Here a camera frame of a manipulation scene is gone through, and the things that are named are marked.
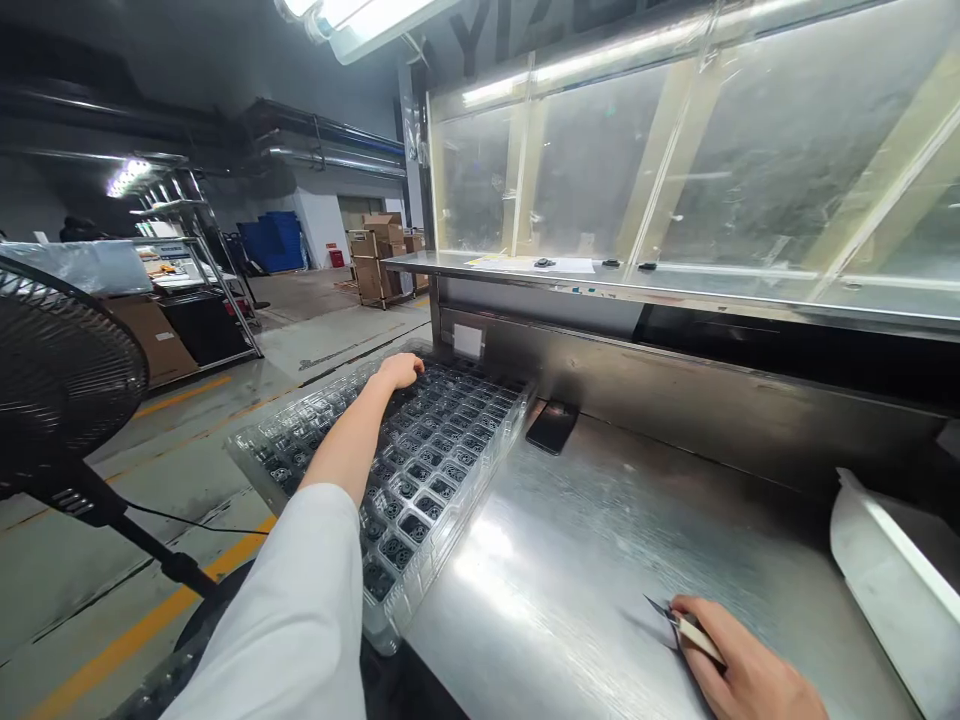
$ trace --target smartphone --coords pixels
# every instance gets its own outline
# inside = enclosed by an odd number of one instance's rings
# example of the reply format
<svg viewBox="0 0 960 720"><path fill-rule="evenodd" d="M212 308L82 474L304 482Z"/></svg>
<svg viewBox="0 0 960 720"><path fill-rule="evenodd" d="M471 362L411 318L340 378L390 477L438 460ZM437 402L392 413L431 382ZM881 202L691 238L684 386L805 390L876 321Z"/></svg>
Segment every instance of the smartphone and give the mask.
<svg viewBox="0 0 960 720"><path fill-rule="evenodd" d="M579 409L551 400L527 430L527 442L551 455L559 455L579 416Z"/></svg>

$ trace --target floor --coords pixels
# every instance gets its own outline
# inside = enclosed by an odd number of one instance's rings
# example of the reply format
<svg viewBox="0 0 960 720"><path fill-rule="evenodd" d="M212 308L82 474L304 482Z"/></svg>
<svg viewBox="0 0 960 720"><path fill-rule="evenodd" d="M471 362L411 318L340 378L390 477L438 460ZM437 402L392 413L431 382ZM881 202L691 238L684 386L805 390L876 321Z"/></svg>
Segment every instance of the floor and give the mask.
<svg viewBox="0 0 960 720"><path fill-rule="evenodd" d="M426 298L386 312L361 307L333 288L342 277L256 279L258 299L276 303L261 315L265 357L151 397L88 462L140 505L212 527L268 530L273 518L224 452L226 438L318 387L303 383L348 373L358 355L430 337ZM262 543L135 519L214 576ZM119 536L26 496L0 504L0 576L0 720L108 714L166 657L197 604Z"/></svg>
<svg viewBox="0 0 960 720"><path fill-rule="evenodd" d="M357 291L345 292L336 283L351 279L350 268L304 270L250 278L258 301L270 303L257 316L264 331L276 330L360 304Z"/></svg>

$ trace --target hand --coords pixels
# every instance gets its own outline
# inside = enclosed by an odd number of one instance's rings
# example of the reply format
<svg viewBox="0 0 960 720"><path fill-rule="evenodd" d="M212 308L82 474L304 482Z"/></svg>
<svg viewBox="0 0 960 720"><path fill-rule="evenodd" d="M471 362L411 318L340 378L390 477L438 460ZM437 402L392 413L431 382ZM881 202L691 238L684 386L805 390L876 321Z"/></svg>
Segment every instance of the hand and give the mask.
<svg viewBox="0 0 960 720"><path fill-rule="evenodd" d="M670 608L696 615L727 661L721 675L709 657L681 638L690 670L719 720L828 720L816 688L722 605L677 595Z"/></svg>
<svg viewBox="0 0 960 720"><path fill-rule="evenodd" d="M400 390L417 381L417 373L423 372L423 360L413 353L391 355L380 365L375 377L384 381L393 390Z"/></svg>

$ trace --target fan grille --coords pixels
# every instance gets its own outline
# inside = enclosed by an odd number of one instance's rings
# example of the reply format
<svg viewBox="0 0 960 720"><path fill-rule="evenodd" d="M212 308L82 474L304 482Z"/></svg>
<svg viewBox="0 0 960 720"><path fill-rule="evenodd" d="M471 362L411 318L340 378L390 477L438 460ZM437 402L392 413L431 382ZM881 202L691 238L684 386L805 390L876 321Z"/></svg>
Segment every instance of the fan grille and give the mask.
<svg viewBox="0 0 960 720"><path fill-rule="evenodd" d="M136 338L89 295L0 257L0 444L17 467L53 447L84 457L147 390Z"/></svg>

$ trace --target blue bin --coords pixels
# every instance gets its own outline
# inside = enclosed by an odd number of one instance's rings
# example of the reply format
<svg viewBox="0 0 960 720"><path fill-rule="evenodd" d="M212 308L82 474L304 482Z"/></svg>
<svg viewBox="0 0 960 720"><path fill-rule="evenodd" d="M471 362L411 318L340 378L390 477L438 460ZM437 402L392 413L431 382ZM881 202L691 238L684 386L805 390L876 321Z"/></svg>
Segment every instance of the blue bin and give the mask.
<svg viewBox="0 0 960 720"><path fill-rule="evenodd" d="M268 212L255 223L237 223L247 255L265 272L302 270L300 221L293 212Z"/></svg>

